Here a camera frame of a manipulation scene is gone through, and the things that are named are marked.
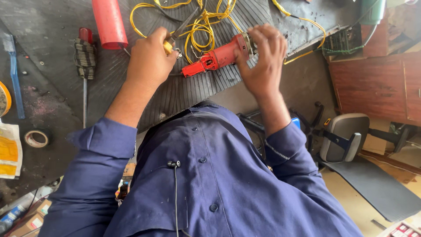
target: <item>shirt button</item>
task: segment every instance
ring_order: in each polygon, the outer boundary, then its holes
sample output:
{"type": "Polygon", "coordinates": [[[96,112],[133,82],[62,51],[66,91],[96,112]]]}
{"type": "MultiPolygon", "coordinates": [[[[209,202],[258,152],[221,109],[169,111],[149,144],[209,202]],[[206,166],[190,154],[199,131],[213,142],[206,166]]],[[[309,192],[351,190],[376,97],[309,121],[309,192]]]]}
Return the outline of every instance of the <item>shirt button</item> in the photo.
{"type": "Polygon", "coordinates": [[[210,205],[210,208],[209,208],[211,211],[213,211],[213,212],[216,212],[216,210],[218,209],[218,205],[216,205],[216,204],[212,204],[212,205],[210,205]]]}

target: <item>blue toothbrush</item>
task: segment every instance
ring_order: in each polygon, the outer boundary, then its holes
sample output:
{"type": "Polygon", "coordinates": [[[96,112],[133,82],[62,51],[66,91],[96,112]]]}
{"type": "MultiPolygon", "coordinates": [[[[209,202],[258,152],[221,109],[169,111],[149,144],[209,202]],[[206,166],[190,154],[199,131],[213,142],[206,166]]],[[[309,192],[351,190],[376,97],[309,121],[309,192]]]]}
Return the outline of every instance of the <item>blue toothbrush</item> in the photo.
{"type": "Polygon", "coordinates": [[[18,109],[18,117],[25,118],[24,105],[22,103],[21,87],[19,86],[18,67],[16,65],[16,48],[13,36],[4,33],[3,37],[4,50],[10,55],[10,77],[13,82],[13,90],[15,91],[16,107],[18,109]]]}

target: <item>navy blue shirt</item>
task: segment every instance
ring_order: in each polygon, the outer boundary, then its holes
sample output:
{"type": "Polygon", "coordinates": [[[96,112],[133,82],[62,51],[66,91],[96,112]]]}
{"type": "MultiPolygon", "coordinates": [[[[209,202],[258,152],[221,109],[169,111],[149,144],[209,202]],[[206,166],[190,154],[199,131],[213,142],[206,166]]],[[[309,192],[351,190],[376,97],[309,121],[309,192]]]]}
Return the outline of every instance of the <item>navy blue shirt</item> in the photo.
{"type": "Polygon", "coordinates": [[[180,161],[180,236],[362,236],[329,193],[306,137],[293,123],[266,140],[261,161],[231,111],[190,108],[163,124],[139,149],[132,188],[118,207],[115,192],[133,157],[136,129],[102,118],[74,134],[80,149],[45,216],[43,236],[176,236],[175,177],[180,161]]]}

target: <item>table surface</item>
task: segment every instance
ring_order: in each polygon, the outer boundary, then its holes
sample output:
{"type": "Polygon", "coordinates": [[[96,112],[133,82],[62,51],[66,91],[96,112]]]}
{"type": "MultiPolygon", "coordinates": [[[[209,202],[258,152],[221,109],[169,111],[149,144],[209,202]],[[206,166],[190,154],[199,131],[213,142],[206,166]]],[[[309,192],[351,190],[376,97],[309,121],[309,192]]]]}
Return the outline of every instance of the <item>table surface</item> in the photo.
{"type": "MultiPolygon", "coordinates": [[[[131,9],[139,2],[142,1],[119,0],[129,45],[133,45],[136,39],[140,38],[128,20],[131,9]]],[[[165,5],[177,2],[180,1],[169,0],[165,5]]],[[[214,12],[217,2],[208,0],[206,9],[214,12]]],[[[354,23],[359,9],[358,3],[351,0],[314,0],[311,4],[304,0],[289,0],[279,3],[293,15],[315,20],[328,32],[354,23]]],[[[225,7],[226,0],[223,0],[222,5],[225,7]]],[[[170,9],[168,13],[177,18],[185,18],[195,6],[193,1],[184,7],[170,9]]],[[[242,30],[265,22],[276,26],[287,37],[288,55],[317,42],[322,36],[321,30],[311,23],[285,17],[271,0],[237,1],[230,16],[242,30]]],[[[19,80],[28,117],[18,120],[16,108],[12,106],[9,113],[2,118],[3,122],[19,124],[21,138],[24,132],[34,127],[47,127],[53,131],[55,137],[51,145],[42,149],[27,147],[22,143],[24,160],[21,178],[0,180],[2,190],[6,190],[3,191],[1,205],[64,174],[76,152],[74,147],[65,141],[65,137],[69,132],[82,128],[83,114],[83,81],[78,78],[73,62],[73,40],[82,26],[92,29],[97,42],[99,39],[91,0],[5,0],[0,8],[0,19],[0,30],[10,31],[18,42],[19,80]],[[22,75],[24,70],[28,72],[27,76],[22,75]],[[47,96],[41,96],[46,91],[49,91],[47,96]],[[56,109],[45,109],[43,106],[55,106],[56,109]]],[[[152,8],[136,10],[133,19],[136,26],[146,35],[159,26],[164,26],[170,31],[178,26],[152,8]]],[[[229,42],[232,36],[238,33],[228,19],[212,27],[216,47],[229,42]]],[[[205,34],[197,33],[195,38],[198,42],[207,42],[205,34]]],[[[180,38],[176,47],[184,49],[184,42],[185,38],[180,38]]],[[[104,115],[118,93],[125,79],[128,61],[129,58],[120,50],[103,50],[99,47],[96,78],[88,82],[88,125],[94,124],[104,115]]],[[[249,65],[255,65],[256,61],[257,57],[254,57],[249,60],[249,65]]],[[[173,73],[180,71],[185,65],[186,62],[179,59],[173,73]]],[[[0,80],[12,92],[10,63],[5,52],[2,52],[0,58],[0,68],[0,80]]],[[[159,87],[147,105],[139,121],[138,132],[160,123],[163,120],[160,117],[161,113],[166,115],[164,119],[168,119],[240,81],[240,75],[234,65],[191,78],[169,78],[159,87]]]]}

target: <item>striped cloth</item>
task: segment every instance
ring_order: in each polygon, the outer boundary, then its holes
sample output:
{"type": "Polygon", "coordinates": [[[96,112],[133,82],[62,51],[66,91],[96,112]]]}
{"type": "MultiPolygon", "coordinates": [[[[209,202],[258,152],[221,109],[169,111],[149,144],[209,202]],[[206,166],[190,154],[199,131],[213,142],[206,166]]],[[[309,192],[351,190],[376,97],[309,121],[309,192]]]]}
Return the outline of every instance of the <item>striped cloth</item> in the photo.
{"type": "Polygon", "coordinates": [[[75,65],[81,78],[93,79],[96,64],[96,47],[87,41],[75,39],[75,65]]]}

